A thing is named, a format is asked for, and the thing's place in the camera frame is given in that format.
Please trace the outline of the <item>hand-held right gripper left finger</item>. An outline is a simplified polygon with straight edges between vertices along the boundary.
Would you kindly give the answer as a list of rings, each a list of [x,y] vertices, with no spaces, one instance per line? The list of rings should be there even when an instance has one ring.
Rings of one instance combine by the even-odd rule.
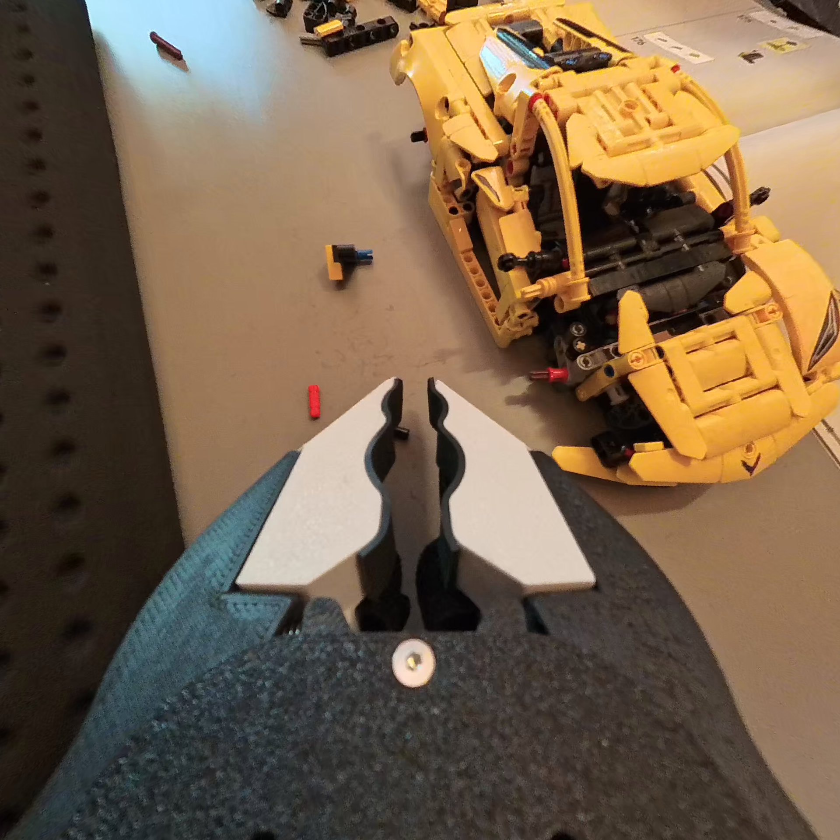
[[[296,452],[239,590],[327,598],[353,628],[404,629],[411,606],[385,487],[402,409],[403,381],[389,378]]]

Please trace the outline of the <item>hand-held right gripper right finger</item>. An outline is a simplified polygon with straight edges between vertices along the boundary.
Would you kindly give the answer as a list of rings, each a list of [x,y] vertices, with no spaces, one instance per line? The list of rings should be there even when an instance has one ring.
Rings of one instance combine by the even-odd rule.
[[[593,589],[595,573],[529,447],[439,379],[427,381],[427,404],[440,527],[417,562],[424,628],[475,631],[500,602]]]

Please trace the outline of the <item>yellow toy brick car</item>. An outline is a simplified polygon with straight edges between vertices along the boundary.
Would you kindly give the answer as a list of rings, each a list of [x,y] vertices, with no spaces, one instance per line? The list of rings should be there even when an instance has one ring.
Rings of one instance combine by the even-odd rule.
[[[592,5],[419,2],[390,73],[423,114],[428,203],[496,345],[602,411],[572,473],[757,476],[838,404],[838,289],[765,216],[739,129]]]

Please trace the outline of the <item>pile of black brick parts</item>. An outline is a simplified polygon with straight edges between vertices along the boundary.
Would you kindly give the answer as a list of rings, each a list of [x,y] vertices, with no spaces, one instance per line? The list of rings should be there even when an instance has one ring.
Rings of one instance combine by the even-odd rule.
[[[404,13],[422,13],[423,20],[412,21],[411,30],[439,24],[448,13],[476,7],[478,1],[388,1]],[[320,50],[332,58],[395,39],[400,32],[398,21],[390,15],[361,21],[354,2],[310,1],[301,18],[304,31],[298,39],[302,46]]]

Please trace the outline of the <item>instruction booklet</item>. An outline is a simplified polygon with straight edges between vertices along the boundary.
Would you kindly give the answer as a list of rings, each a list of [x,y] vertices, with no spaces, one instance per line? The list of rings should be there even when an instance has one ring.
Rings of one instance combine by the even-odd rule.
[[[783,238],[838,285],[838,38],[788,23],[768,2],[595,2],[617,40],[686,64],[740,128],[750,190]]]

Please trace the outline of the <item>grey desk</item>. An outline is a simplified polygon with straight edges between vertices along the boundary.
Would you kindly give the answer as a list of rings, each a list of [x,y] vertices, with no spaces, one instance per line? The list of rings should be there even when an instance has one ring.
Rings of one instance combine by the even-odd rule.
[[[491,338],[429,212],[393,45],[330,61],[299,44],[299,12],[254,2],[88,10],[185,540],[398,376],[411,434],[387,485],[419,635],[415,567],[439,511],[427,379],[546,452],[585,442],[600,414],[529,384],[540,342]],[[332,282],[325,245],[374,258]],[[666,572],[769,765],[818,836],[838,838],[838,468],[823,442],[808,434],[738,484],[581,485]]]

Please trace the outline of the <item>perforated grey panel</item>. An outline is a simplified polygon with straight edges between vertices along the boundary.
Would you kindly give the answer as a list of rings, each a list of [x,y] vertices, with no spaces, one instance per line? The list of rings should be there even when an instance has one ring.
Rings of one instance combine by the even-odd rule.
[[[5,834],[183,540],[85,2],[2,2],[1,64]]]

